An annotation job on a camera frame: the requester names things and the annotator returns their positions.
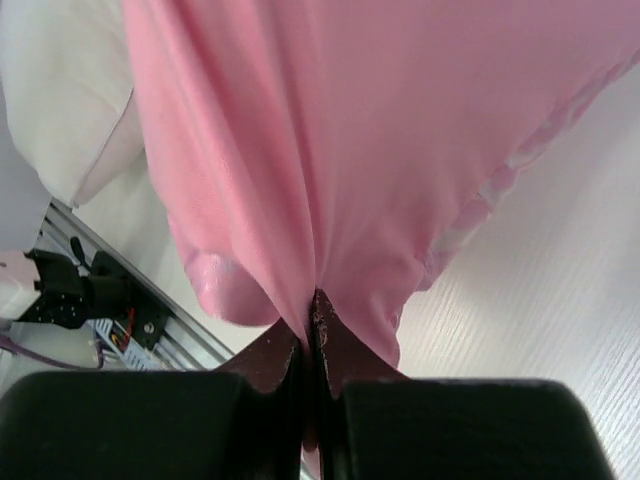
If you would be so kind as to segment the pink pillowcase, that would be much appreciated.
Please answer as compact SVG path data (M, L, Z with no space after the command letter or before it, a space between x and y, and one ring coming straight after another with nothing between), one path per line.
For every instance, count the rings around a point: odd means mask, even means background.
M296 336L300 462L319 467L315 293L398 371L409 297L639 60L635 1L127 1L123 16L185 272L207 313Z

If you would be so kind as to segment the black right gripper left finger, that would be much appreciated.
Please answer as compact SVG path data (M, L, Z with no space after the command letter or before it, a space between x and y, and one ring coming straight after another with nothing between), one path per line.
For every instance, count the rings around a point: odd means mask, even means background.
M5 479L295 479L302 349L283 323L200 371L48 371L1 399Z

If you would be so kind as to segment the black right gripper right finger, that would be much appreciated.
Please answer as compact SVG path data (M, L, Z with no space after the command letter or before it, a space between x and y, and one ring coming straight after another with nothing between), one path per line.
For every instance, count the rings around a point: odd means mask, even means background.
M310 307L325 479L610 479L590 418L543 379L411 379Z

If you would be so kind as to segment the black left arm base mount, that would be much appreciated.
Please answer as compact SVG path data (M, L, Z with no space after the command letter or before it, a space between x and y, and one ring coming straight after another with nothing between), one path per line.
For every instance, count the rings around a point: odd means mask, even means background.
M117 323L128 336L146 350L152 351L164 334L170 309L153 292L133 286L125 313Z

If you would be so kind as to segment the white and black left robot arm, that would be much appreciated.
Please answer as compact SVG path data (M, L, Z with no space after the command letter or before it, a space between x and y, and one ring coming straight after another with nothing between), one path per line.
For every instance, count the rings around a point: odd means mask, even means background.
M70 247L72 257L37 248L1 253L3 321L69 330L107 318L133 322L132 282L90 266L78 238Z

